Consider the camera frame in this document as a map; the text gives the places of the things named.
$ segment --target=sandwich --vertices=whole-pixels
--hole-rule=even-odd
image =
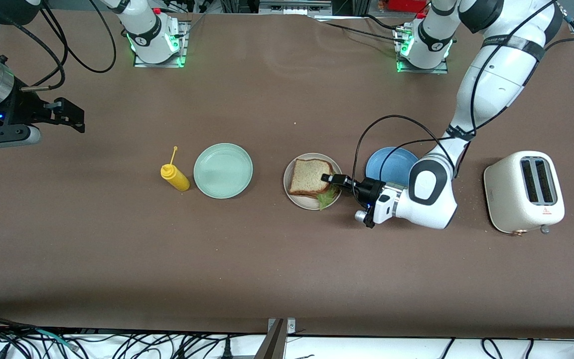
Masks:
[[[320,209],[328,207],[338,193],[338,188],[323,182],[322,175],[333,175],[333,167],[329,162],[296,159],[289,194],[316,198],[320,202]]]

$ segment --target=bread slice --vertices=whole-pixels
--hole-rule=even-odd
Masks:
[[[325,193],[330,184],[323,182],[320,178],[322,175],[331,173],[333,173],[333,167],[327,161],[296,159],[291,184],[289,184],[289,194],[316,197],[318,194]]]

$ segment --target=white floor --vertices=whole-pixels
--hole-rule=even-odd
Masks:
[[[143,341],[151,343],[161,336],[148,336]],[[90,340],[100,340],[107,338],[105,334],[93,334],[84,336],[64,336],[66,340],[71,338],[84,338]],[[125,355],[119,355],[125,349],[125,337],[113,337],[100,343],[81,343],[89,359],[166,359],[171,357],[180,345],[183,336],[175,338],[170,343],[162,343],[155,346],[157,350],[150,350],[142,353],[138,357],[135,355],[141,352],[144,344],[137,344],[130,348]],[[232,339],[232,353],[239,355],[254,355],[264,336],[245,336]],[[44,354],[40,341],[34,341],[38,352],[31,350],[33,359],[61,359],[63,357],[57,350],[56,345],[50,346],[49,357]],[[193,350],[210,343],[202,341],[194,346]],[[285,359],[303,359],[312,356],[313,359],[439,359],[444,352],[444,348],[449,343],[449,339],[388,339],[388,338],[333,338],[333,337],[289,337]],[[526,340],[495,340],[503,359],[523,359],[526,354],[529,342]],[[223,354],[224,342],[220,342],[212,352],[207,355],[208,359],[220,359]],[[488,350],[497,357],[491,345],[487,345]],[[77,359],[77,356],[70,350],[66,350],[70,359]],[[207,349],[196,353],[192,359],[202,359]],[[448,352],[449,359],[489,359],[483,352],[479,339],[457,339]],[[24,359],[18,350],[12,347],[7,353],[6,359]],[[574,359],[574,341],[535,341],[530,359]]]

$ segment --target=light green plate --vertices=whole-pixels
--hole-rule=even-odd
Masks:
[[[253,172],[251,157],[245,150],[231,143],[219,143],[196,159],[194,182],[212,198],[231,198],[245,190]]]

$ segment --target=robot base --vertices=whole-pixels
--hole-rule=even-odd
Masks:
[[[187,46],[189,45],[189,29],[191,21],[178,21],[178,38],[171,40],[172,45],[178,46],[178,52],[169,57],[166,61],[158,64],[146,63],[136,54],[134,56],[134,67],[147,68],[182,68],[185,67],[185,57],[187,56]]]
[[[397,55],[397,67],[398,72],[413,72],[413,73],[448,73],[448,66],[446,65],[446,60],[442,60],[442,62],[436,68],[419,68],[413,66],[409,60],[405,59],[405,57],[401,56],[399,52],[396,52]]]
[[[407,22],[404,26],[399,26],[392,31],[394,38],[403,39],[405,42],[396,42],[396,58],[397,58],[397,68],[398,72],[413,72],[413,73],[448,73],[448,66],[446,65],[446,59],[435,68],[419,68],[413,66],[406,57],[401,55],[401,52],[406,50],[412,38],[412,23]]]

